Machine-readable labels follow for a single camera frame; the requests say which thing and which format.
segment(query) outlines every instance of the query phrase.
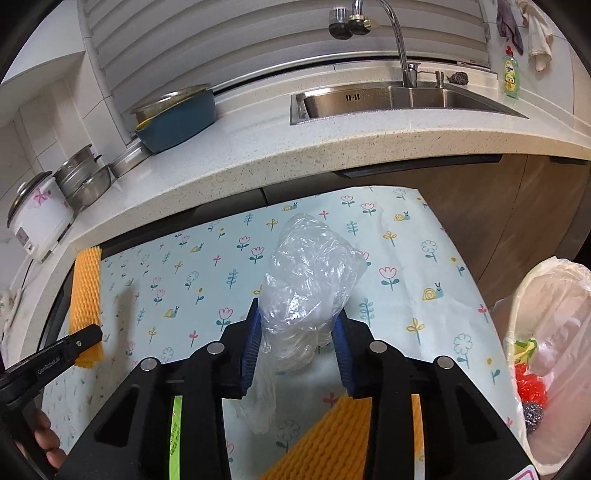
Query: wooden cabinet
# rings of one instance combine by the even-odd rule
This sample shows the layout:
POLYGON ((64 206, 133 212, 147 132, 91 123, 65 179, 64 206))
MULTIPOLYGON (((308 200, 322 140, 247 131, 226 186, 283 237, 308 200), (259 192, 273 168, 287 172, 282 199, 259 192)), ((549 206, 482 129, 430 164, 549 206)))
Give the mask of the wooden cabinet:
MULTIPOLYGON (((421 168, 358 179, 322 174, 263 191, 274 204, 352 186, 416 188, 457 246, 487 305, 492 305, 511 294, 532 267, 564 243, 588 176, 589 165, 507 154, 498 163, 421 168)), ((591 224, 591 219, 582 223, 591 224)), ((579 235, 570 241, 570 250, 578 250, 583 240, 579 235)))

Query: human hand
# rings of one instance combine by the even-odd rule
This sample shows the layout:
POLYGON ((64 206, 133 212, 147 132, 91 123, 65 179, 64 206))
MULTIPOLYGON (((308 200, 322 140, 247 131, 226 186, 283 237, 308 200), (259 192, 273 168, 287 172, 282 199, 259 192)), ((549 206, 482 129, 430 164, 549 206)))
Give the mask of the human hand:
POLYGON ((35 417, 35 430, 33 435, 39 447, 46 450, 47 461, 54 467, 59 469, 61 464, 66 461, 66 453, 60 449, 60 439, 56 433, 51 429, 51 420, 41 410, 37 410, 35 417))

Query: faucet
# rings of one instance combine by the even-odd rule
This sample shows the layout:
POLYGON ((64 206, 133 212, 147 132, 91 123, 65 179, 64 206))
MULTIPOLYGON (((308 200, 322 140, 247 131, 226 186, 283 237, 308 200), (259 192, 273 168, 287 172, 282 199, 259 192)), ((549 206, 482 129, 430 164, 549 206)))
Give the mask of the faucet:
MULTIPOLYGON (((386 0, 378 0, 388 17, 394 29, 398 54, 400 55, 400 65, 402 67, 402 85, 406 88, 415 88, 417 86, 417 66, 418 63, 409 63, 404 47, 404 39, 400 30, 400 22, 394 13, 394 10, 386 0)), ((347 40, 353 35, 367 35, 372 26, 363 14, 363 0, 353 0, 352 12, 346 8, 337 7, 330 13, 329 32, 338 40, 347 40)))

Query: white plastic bag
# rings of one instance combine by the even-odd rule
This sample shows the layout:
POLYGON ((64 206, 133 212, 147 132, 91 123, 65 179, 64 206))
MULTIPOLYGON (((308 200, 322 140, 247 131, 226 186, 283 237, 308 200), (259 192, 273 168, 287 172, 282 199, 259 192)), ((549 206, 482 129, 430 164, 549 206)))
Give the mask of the white plastic bag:
MULTIPOLYGON (((591 271, 569 260, 544 260, 491 314, 509 365, 516 340, 538 343, 529 368, 543 378, 548 401, 529 436, 520 409, 518 439, 540 475, 556 473, 591 423, 591 271)), ((515 377, 513 383, 518 399, 515 377)))

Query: rice cooker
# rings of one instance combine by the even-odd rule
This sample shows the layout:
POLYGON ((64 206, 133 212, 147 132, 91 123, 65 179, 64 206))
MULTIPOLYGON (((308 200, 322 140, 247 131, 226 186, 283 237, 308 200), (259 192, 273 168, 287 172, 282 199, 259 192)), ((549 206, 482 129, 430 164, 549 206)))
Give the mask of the rice cooker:
POLYGON ((43 261, 72 224, 74 211, 50 171, 23 183, 8 211, 7 228, 34 260, 43 261))

